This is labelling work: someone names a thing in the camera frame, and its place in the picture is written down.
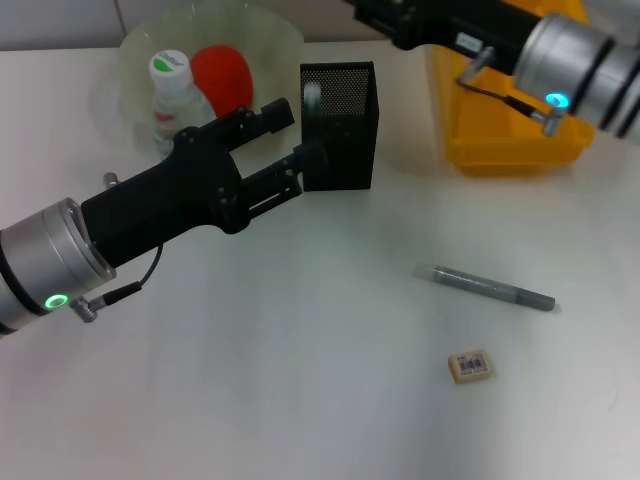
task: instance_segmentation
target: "robotic arm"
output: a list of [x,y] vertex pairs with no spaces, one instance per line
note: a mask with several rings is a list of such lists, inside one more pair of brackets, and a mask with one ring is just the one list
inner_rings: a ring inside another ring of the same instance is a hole
[[560,14],[539,18],[500,0],[347,2],[357,20],[398,48],[437,44],[482,60],[481,67],[513,75],[517,89],[554,107],[556,123],[574,115],[640,145],[640,51],[593,27]]
[[[293,123],[289,104],[281,99],[261,114],[240,109],[201,128],[189,127],[155,167],[82,205],[67,198],[2,230],[0,336],[76,302],[114,278],[115,268],[191,228],[214,225],[238,233],[300,195],[298,174],[325,162],[319,143],[301,145],[244,179],[229,153]],[[124,289],[121,298],[140,287]]]

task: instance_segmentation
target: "white bottle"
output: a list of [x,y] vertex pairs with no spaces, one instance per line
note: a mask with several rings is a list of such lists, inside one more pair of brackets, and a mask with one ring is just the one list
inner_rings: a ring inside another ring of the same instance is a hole
[[174,135],[186,127],[201,127],[215,120],[211,104],[193,83],[187,56],[177,50],[163,50],[149,62],[155,85],[153,98],[153,141],[164,160],[173,150]]

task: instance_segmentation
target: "white wall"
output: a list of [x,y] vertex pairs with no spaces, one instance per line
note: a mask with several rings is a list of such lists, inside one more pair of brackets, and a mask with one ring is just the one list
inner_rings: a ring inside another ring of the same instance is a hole
[[[128,30],[186,0],[119,0]],[[292,22],[309,41],[379,38],[342,0],[252,0]],[[114,0],[0,0],[0,50],[117,46]]]
[[112,0],[0,0],[0,50],[101,47],[121,40]]

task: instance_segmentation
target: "silver cylindrical joint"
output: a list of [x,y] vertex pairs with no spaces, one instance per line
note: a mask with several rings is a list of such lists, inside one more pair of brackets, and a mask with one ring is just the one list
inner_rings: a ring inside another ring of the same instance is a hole
[[0,324],[8,329],[18,330],[115,276],[69,198],[4,229],[0,248]]
[[560,14],[540,21],[514,73],[515,86],[540,100],[566,99],[593,126],[640,144],[640,52]]

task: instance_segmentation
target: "green led ring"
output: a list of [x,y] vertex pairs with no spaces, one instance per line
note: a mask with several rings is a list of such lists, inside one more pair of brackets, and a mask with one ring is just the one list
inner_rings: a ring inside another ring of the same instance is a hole
[[44,302],[44,306],[49,310],[54,310],[58,307],[65,305],[69,301],[69,297],[62,294],[51,295],[47,298],[47,301]]

